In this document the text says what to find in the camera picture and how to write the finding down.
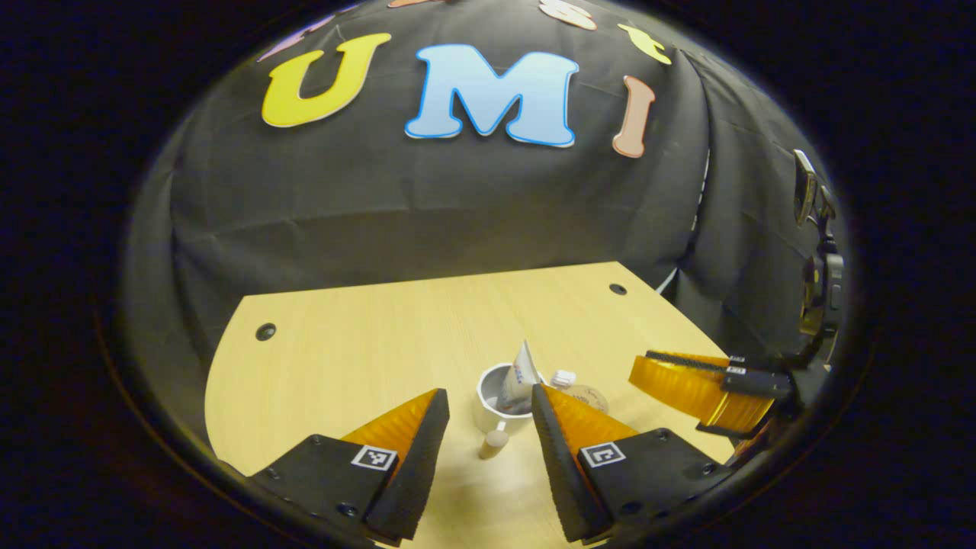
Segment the wooden table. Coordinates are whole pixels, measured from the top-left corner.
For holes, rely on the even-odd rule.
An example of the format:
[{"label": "wooden table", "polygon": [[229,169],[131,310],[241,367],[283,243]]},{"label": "wooden table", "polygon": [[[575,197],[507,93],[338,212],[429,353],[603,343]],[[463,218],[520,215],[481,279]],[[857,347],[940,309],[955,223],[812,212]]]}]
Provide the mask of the wooden table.
[{"label": "wooden table", "polygon": [[[258,341],[266,322],[277,332]],[[250,476],[310,434],[340,438],[441,387],[451,420],[427,509],[402,546],[566,547],[535,429],[494,459],[476,455],[475,383],[514,359],[522,340],[544,375],[577,372],[637,431],[667,427],[720,463],[731,456],[727,439],[628,383],[633,358],[648,349],[724,354],[619,263],[247,296],[207,381],[210,442]]]}]

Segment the white mug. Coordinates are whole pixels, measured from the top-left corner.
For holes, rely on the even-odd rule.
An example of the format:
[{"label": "white mug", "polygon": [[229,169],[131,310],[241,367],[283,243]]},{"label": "white mug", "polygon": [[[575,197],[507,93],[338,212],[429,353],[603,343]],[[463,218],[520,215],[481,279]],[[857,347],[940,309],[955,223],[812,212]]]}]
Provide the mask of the white mug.
[{"label": "white mug", "polygon": [[482,433],[491,431],[505,431],[509,435],[519,431],[525,425],[532,423],[532,413],[510,415],[495,409],[498,394],[502,389],[502,382],[511,362],[503,362],[481,372],[481,378],[474,387],[478,398],[474,401],[474,424]]}]

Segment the black bracket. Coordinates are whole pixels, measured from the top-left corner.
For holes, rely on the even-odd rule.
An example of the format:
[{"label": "black bracket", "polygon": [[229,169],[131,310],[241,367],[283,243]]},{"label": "black bracket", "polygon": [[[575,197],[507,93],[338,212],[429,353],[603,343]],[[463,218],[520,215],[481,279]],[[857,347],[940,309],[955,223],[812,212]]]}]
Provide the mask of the black bracket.
[{"label": "black bracket", "polygon": [[732,474],[668,429],[581,448],[578,458],[612,517],[610,535],[647,528]]},{"label": "black bracket", "polygon": [[251,479],[336,528],[366,535],[364,518],[397,463],[393,450],[312,435]]}]

